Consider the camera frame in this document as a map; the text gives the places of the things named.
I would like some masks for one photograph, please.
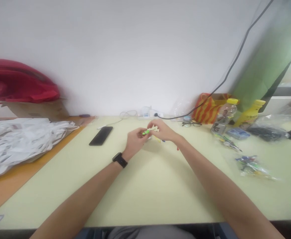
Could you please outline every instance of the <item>smartwatch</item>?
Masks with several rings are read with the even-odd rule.
[[[112,161],[117,161],[123,168],[125,168],[128,164],[127,161],[123,159],[122,153],[117,153],[117,155],[113,157]]]

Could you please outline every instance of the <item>black cable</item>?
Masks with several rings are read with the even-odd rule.
[[[210,93],[210,94],[208,95],[208,97],[203,101],[202,104],[200,104],[200,105],[197,106],[197,107],[194,107],[190,112],[188,112],[187,114],[182,115],[182,116],[177,116],[177,117],[173,117],[173,118],[163,118],[163,117],[160,117],[160,116],[158,115],[158,113],[155,113],[154,116],[159,117],[159,118],[164,119],[164,120],[173,120],[173,119],[177,119],[177,118],[181,118],[181,117],[187,116],[187,115],[191,114],[191,113],[192,113],[194,110],[196,110],[197,108],[201,107],[201,106],[206,102],[206,100],[207,100],[209,97],[211,97],[211,95],[214,94],[215,91],[217,91],[217,90],[218,90],[218,89],[219,89],[219,88],[220,88],[220,87],[225,83],[225,81],[227,80],[227,77],[228,77],[229,73],[231,72],[231,70],[232,70],[233,66],[235,65],[235,63],[236,63],[236,61],[237,61],[239,55],[240,55],[241,52],[242,52],[243,46],[244,46],[244,44],[245,44],[245,42],[246,42],[246,39],[247,39],[247,36],[248,36],[250,30],[251,30],[252,27],[253,27],[253,26],[258,22],[258,20],[259,20],[259,19],[264,15],[264,13],[265,13],[266,10],[269,8],[269,6],[272,4],[273,1],[274,1],[274,0],[271,0],[271,1],[268,3],[268,5],[267,5],[267,6],[265,7],[265,9],[262,11],[262,13],[259,15],[259,17],[258,17],[258,18],[253,22],[253,24],[251,24],[251,26],[248,28],[248,30],[247,30],[247,32],[246,32],[246,34],[245,34],[245,37],[244,37],[243,43],[242,43],[241,47],[239,48],[239,51],[238,51],[238,53],[237,53],[237,56],[236,56],[234,62],[232,63],[231,67],[229,68],[229,70],[228,70],[228,72],[227,72],[227,74],[226,74],[224,80],[222,81],[222,83],[221,83],[218,87],[216,87],[215,90],[212,91],[212,93]]]

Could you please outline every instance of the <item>yellow bottle cap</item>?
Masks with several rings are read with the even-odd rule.
[[[263,106],[266,103],[266,101],[262,101],[262,100],[255,100],[254,101],[254,105],[259,105],[259,106]]]
[[[227,100],[227,103],[230,103],[230,104],[237,104],[237,103],[238,103],[238,99],[229,98],[229,99]]]

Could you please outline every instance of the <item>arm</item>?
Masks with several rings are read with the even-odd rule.
[[[153,120],[150,134],[174,142],[225,220],[241,239],[284,238],[236,184],[162,120]]]
[[[142,135],[145,130],[138,128],[128,133],[127,146],[122,153],[127,162],[149,138],[149,134]],[[35,231],[31,239],[74,238],[122,170],[119,163],[110,163],[67,198]]]

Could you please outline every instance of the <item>smartphone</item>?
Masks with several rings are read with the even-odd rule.
[[[96,134],[96,136],[92,139],[92,141],[89,143],[90,146],[94,145],[102,145],[110,132],[112,131],[112,126],[105,126],[100,129],[100,131]]]

